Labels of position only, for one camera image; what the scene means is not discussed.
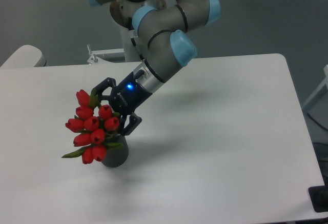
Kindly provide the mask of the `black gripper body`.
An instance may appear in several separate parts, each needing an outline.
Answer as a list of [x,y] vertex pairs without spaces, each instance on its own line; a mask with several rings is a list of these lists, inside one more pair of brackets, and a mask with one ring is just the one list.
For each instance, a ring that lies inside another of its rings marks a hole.
[[138,70],[136,74],[131,72],[119,84],[116,84],[115,79],[111,79],[112,90],[108,102],[115,112],[130,115],[152,95],[137,82],[143,74],[145,74],[144,70]]

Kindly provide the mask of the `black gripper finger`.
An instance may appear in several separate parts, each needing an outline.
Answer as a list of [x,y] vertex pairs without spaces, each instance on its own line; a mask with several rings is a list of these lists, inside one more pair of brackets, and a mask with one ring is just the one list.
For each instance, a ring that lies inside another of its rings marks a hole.
[[121,136],[130,135],[142,122],[142,118],[132,112],[130,115],[121,115],[117,133]]
[[114,78],[106,78],[96,87],[91,90],[90,94],[90,105],[100,106],[101,101],[106,100],[108,102],[112,101],[114,97],[112,95],[103,95],[103,92],[108,88],[116,87],[116,80]]

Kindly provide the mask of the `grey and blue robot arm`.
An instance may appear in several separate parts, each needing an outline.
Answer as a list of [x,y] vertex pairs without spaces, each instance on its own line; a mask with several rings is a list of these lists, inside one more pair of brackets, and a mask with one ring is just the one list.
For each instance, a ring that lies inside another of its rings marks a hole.
[[167,8],[155,0],[89,0],[93,6],[122,1],[121,17],[146,46],[142,62],[119,84],[107,78],[96,87],[120,114],[118,133],[129,135],[140,123],[135,109],[197,55],[187,32],[219,19],[219,0],[176,0]]

